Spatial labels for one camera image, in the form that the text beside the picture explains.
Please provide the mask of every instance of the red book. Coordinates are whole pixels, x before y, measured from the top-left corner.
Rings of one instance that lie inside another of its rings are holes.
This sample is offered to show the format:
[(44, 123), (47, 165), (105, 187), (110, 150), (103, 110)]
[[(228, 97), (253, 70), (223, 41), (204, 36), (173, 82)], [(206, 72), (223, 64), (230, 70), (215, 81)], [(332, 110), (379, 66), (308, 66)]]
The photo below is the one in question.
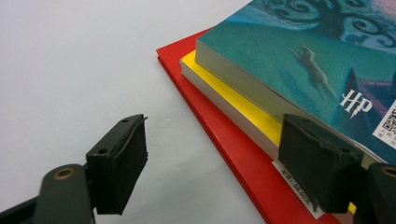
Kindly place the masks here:
[(326, 214), (314, 219), (272, 160), (181, 74), (180, 59), (205, 31), (157, 49), (158, 59), (221, 156), (267, 223), (339, 223)]

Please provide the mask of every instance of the stack of books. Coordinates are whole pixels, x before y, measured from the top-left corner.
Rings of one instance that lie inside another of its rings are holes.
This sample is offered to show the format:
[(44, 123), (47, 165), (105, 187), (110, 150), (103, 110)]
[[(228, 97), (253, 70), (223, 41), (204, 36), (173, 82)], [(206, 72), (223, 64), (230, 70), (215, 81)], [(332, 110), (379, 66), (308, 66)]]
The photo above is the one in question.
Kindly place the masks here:
[(313, 218), (272, 165), (285, 113), (327, 126), (367, 163), (396, 164), (395, 9), (390, 0), (253, 0), (157, 50), (267, 222), (340, 220)]

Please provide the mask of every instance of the black clamp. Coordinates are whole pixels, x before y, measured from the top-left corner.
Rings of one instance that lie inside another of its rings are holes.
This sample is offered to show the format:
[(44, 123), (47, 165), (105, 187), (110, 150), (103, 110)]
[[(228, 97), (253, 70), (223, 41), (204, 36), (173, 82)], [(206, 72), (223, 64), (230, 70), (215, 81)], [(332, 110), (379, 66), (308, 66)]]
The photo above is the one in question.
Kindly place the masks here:
[(48, 172), (37, 197), (0, 213), (0, 223), (94, 223), (98, 214), (121, 215), (148, 160), (145, 118), (120, 120), (87, 154), (84, 166)]
[(285, 115), (279, 161), (314, 206), (346, 213), (357, 206), (354, 223), (396, 223), (396, 166), (361, 167), (363, 152), (312, 120)]

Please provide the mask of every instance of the barcode sticker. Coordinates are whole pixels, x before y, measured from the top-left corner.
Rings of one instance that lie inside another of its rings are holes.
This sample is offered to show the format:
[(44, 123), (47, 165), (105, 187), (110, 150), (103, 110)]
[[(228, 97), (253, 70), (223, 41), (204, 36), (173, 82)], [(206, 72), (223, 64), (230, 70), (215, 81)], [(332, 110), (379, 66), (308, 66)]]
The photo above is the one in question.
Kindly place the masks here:
[(373, 135), (396, 149), (396, 101), (379, 122)]
[(305, 207), (308, 209), (308, 211), (315, 219), (318, 219), (325, 214), (325, 212), (323, 212), (319, 207), (317, 207), (315, 211), (314, 205), (311, 203), (311, 201), (309, 201), (306, 194), (303, 192), (303, 190), (300, 188), (300, 186), (297, 184), (297, 182), (294, 180), (291, 174), (283, 167), (283, 165), (279, 164), (276, 161), (273, 161), (272, 164), (275, 166), (277, 171), (283, 176), (283, 178), (289, 184), (291, 189), (293, 189), (294, 193), (296, 193), (297, 197), (301, 200), (301, 202), (305, 205)]

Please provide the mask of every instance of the qr code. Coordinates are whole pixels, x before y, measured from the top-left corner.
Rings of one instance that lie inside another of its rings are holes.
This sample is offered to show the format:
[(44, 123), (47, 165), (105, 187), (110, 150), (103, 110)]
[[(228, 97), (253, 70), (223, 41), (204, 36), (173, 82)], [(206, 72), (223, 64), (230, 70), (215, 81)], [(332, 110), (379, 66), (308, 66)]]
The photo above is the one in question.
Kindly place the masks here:
[(393, 134), (396, 134), (396, 109), (393, 109), (390, 113), (390, 115), (382, 125), (384, 129), (386, 129), (388, 132), (392, 132)]
[(396, 101), (382, 118), (373, 135), (396, 149)]

